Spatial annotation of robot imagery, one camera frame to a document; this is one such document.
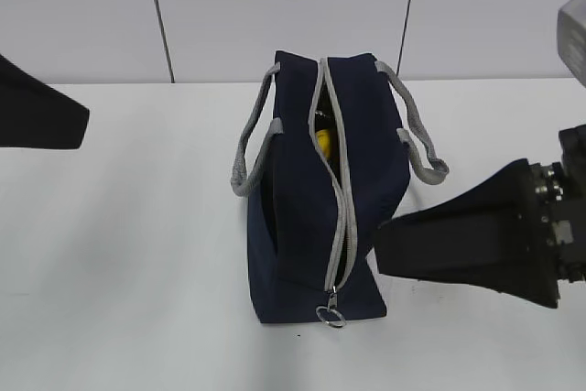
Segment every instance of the gray trim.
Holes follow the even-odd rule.
[[[340,142],[340,176],[342,179],[342,192],[346,204],[346,267],[340,283],[336,286],[337,289],[343,287],[348,280],[354,263],[356,261],[356,253],[358,248],[358,225],[356,224],[356,212],[354,210],[354,199],[352,195],[352,181],[350,179],[350,163],[348,161],[348,145],[346,143],[346,130],[344,127],[344,121],[342,117],[342,109],[340,108],[340,102],[338,101],[338,95],[333,85],[333,78],[331,77],[330,65],[327,59],[322,59],[320,64],[323,64],[325,73],[325,82],[328,87],[328,93],[330,95],[331,109],[333,116],[336,121],[338,129],[338,138]]]
[[[256,97],[255,107],[253,108],[253,111],[248,118],[248,122],[246,123],[246,126],[240,135],[240,140],[238,141],[238,148],[236,149],[236,158],[234,159],[232,178],[230,179],[230,183],[232,185],[234,194],[239,197],[249,196],[256,185],[258,185],[258,182],[260,182],[260,179],[263,176],[263,171],[265,169],[266,156],[268,154],[271,139],[274,135],[283,133],[283,123],[281,122],[281,118],[273,119],[270,126],[268,127],[265,139],[262,146],[260,147],[260,151],[258,152],[258,158],[256,159],[250,175],[248,175],[246,172],[245,159],[246,146],[248,146],[248,140],[250,139],[250,135],[255,130],[258,119],[260,118],[260,114],[263,112],[263,107],[265,107],[266,97],[268,96],[268,91],[271,86],[271,79],[274,74],[279,72],[280,69],[281,65],[280,63],[277,63],[265,74],[260,91]]]
[[[433,145],[433,142],[431,141],[431,137],[429,136],[428,131],[421,122],[421,116],[419,115],[418,107],[415,104],[415,100],[413,99],[411,92],[407,87],[405,87],[405,84],[399,80],[399,77],[396,76],[390,66],[388,66],[386,63],[378,60],[374,63],[374,65],[379,72],[382,72],[386,75],[393,88],[405,102],[405,106],[407,108],[407,125],[411,129],[411,132],[413,132],[413,134],[425,147],[429,164],[433,168],[426,168],[423,165],[421,157],[418,153],[417,146],[415,145],[415,142],[413,142],[411,135],[406,129],[399,128],[396,130],[397,134],[399,135],[399,139],[401,139],[401,142],[409,145],[409,160],[411,162],[413,171],[422,182],[427,183],[428,185],[440,184],[450,173],[450,168],[448,167],[448,164],[437,157],[436,149]]]
[[[313,91],[313,97],[311,98],[311,106],[309,107],[308,126],[309,137],[311,138],[313,147],[315,148],[315,151],[318,153],[318,155],[320,155],[321,162],[330,174],[331,185],[336,195],[336,203],[338,205],[338,222],[336,223],[336,233],[331,243],[330,261],[328,263],[328,269],[326,271],[323,287],[325,291],[330,291],[333,289],[336,273],[338,272],[338,265],[340,264],[340,258],[342,256],[342,245],[345,236],[344,230],[346,229],[346,206],[342,195],[342,188],[338,184],[338,180],[336,179],[335,174],[333,174],[333,170],[328,163],[328,159],[323,154],[323,151],[321,151],[318,137],[315,133],[315,113],[318,110],[321,89],[324,86],[323,77],[324,69],[322,63],[320,62],[318,64],[318,78],[316,80],[315,89]]]

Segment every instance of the zipper pull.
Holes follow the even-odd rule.
[[[323,316],[324,312],[328,312],[334,315],[338,320],[326,320]],[[338,291],[334,286],[330,292],[330,297],[328,298],[328,306],[318,306],[315,309],[316,315],[320,318],[320,321],[324,324],[328,324],[333,329],[341,329],[346,325],[346,319],[344,315],[342,315],[338,311]]]

